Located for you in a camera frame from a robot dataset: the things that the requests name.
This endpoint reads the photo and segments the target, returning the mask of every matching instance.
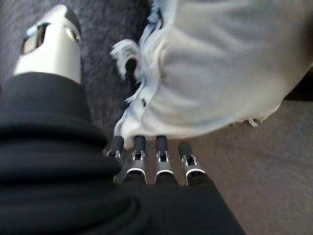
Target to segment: black sleeve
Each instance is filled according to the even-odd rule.
[[[84,89],[54,74],[14,77],[0,100],[0,234],[140,234],[149,220],[113,184],[118,162]]]
[[[214,184],[113,184],[82,86],[11,79],[0,99],[1,235],[243,234]]]

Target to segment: prosthetic hand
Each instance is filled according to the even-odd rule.
[[[107,153],[108,157],[115,157],[120,160],[123,151],[124,139],[121,136],[113,138],[110,150]],[[134,151],[130,162],[127,163],[126,176],[124,182],[139,181],[146,183],[145,172],[145,149],[146,139],[143,136],[134,138]],[[181,142],[179,144],[179,155],[181,157],[181,165],[184,172],[185,185],[192,186],[198,184],[211,183],[211,180],[201,168],[189,144]],[[159,183],[174,183],[178,184],[175,177],[172,161],[168,152],[168,143],[165,136],[156,138],[156,176],[155,184]]]

